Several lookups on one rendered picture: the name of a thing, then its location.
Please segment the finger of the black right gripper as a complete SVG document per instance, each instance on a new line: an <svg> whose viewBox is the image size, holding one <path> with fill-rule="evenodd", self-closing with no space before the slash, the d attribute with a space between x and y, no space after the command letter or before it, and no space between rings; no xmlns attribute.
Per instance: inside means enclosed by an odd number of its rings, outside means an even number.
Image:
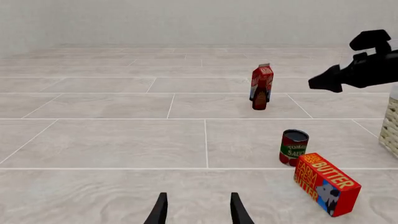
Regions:
<svg viewBox="0 0 398 224"><path fill-rule="evenodd" d="M343 91L342 85L347 85L348 72L348 68L340 68L340 65L334 65L322 74L309 79L309 88L341 93Z"/></svg>

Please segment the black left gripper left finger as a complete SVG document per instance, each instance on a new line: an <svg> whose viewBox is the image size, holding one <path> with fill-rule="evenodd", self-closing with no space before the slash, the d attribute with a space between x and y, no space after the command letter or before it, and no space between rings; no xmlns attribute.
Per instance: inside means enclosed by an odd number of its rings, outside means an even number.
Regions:
<svg viewBox="0 0 398 224"><path fill-rule="evenodd" d="M167 193L161 192L149 216L143 224L166 224L168 210Z"/></svg>

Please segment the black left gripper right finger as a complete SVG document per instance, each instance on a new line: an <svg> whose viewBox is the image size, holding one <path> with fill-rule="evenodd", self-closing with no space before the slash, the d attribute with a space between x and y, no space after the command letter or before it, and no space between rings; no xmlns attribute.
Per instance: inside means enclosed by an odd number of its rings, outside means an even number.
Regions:
<svg viewBox="0 0 398 224"><path fill-rule="evenodd" d="M254 224L237 192L231 193L230 210L233 224Z"/></svg>

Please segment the woven wicker basket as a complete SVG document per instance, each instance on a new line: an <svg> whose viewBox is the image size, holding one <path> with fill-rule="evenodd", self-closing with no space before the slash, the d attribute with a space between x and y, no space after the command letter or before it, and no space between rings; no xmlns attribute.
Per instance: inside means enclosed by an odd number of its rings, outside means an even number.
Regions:
<svg viewBox="0 0 398 224"><path fill-rule="evenodd" d="M392 87L389 95L389 102L379 135L379 143L398 158L398 83Z"/></svg>

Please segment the dark red sauce bottle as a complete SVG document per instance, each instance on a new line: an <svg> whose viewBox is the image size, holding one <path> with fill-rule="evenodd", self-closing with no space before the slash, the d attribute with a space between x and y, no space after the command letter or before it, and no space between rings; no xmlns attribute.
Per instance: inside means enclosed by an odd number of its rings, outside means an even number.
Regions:
<svg viewBox="0 0 398 224"><path fill-rule="evenodd" d="M267 107L267 88L264 85L258 85L252 99L252 108L254 110L265 110Z"/></svg>

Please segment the tomato sauce can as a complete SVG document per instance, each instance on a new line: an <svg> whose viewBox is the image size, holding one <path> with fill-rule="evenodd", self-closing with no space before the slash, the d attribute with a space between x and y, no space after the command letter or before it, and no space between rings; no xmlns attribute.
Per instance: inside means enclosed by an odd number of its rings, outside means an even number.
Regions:
<svg viewBox="0 0 398 224"><path fill-rule="evenodd" d="M288 129L282 134L279 160L281 163L295 167L299 156L305 154L309 135L301 130Z"/></svg>

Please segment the red milk carton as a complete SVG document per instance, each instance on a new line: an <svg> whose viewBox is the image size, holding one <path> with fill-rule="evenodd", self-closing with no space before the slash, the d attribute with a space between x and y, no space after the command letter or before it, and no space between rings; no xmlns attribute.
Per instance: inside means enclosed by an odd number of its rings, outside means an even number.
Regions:
<svg viewBox="0 0 398 224"><path fill-rule="evenodd" d="M254 93L259 85L259 82L265 82L267 90L267 102L270 102L273 79L274 72L271 69L270 63L261 64L255 70L253 70L249 100L253 100Z"/></svg>

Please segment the red butter box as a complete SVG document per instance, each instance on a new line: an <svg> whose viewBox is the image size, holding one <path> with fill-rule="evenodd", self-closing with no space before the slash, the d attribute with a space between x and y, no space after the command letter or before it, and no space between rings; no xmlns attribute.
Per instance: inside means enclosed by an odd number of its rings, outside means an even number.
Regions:
<svg viewBox="0 0 398 224"><path fill-rule="evenodd" d="M351 212L361 190L360 184L316 152L298 157L294 181L331 217Z"/></svg>

